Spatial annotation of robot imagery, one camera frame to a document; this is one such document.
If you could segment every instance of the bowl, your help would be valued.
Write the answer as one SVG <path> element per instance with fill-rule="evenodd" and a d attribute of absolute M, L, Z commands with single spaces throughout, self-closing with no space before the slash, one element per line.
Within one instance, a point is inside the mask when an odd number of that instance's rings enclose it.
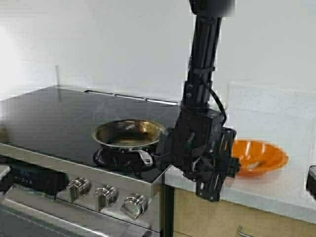
<path fill-rule="evenodd" d="M 237 175 L 244 177 L 263 175 L 288 162 L 287 154 L 280 147 L 255 140 L 235 140 L 232 156 L 241 164 Z"/>

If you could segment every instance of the cable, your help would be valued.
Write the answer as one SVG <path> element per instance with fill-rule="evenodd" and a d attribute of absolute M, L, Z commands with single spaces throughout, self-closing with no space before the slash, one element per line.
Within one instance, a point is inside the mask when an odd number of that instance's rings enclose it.
<path fill-rule="evenodd" d="M 212 97 L 214 98 L 219 110 L 221 111 L 224 119 L 223 119 L 223 122 L 222 122 L 222 125 L 224 125 L 224 123 L 226 122 L 227 120 L 227 115 L 226 115 L 226 111 L 225 111 L 225 108 L 220 100 L 220 98 L 218 98 L 217 94 L 215 93 L 215 91 L 206 84 L 206 82 L 204 80 L 202 80 L 202 83 L 205 85 L 206 88 L 208 88 L 208 91 L 209 93 L 212 95 Z"/>

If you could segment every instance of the frying pan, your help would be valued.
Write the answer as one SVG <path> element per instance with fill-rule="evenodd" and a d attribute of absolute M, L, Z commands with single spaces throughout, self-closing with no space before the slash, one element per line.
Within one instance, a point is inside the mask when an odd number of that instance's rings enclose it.
<path fill-rule="evenodd" d="M 138 153 L 146 166 L 152 166 L 152 157 L 142 148 L 156 144 L 164 131 L 164 126 L 153 121 L 124 119 L 98 126 L 92 137 L 107 148 Z"/>

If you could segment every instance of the control knob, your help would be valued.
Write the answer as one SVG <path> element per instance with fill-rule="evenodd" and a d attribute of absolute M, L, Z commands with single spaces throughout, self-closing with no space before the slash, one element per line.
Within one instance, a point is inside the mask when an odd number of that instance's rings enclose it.
<path fill-rule="evenodd" d="M 119 192 L 115 187 L 103 186 L 95 190 L 95 211 L 101 211 L 103 208 L 110 207 L 118 199 Z"/>
<path fill-rule="evenodd" d="M 124 200 L 121 211 L 136 220 L 145 213 L 147 207 L 148 200 L 146 197 L 140 194 L 131 194 Z"/>
<path fill-rule="evenodd" d="M 78 198 L 84 197 L 91 188 L 91 182 L 84 178 L 77 178 L 72 181 L 67 186 L 68 200 L 69 202 L 74 202 Z"/>

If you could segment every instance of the wooden cabinet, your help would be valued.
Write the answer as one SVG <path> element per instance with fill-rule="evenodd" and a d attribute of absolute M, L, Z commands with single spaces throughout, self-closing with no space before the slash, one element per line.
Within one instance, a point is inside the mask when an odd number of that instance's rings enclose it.
<path fill-rule="evenodd" d="M 316 225 L 228 201 L 211 203 L 176 189 L 174 231 L 190 237 L 315 237 Z"/>

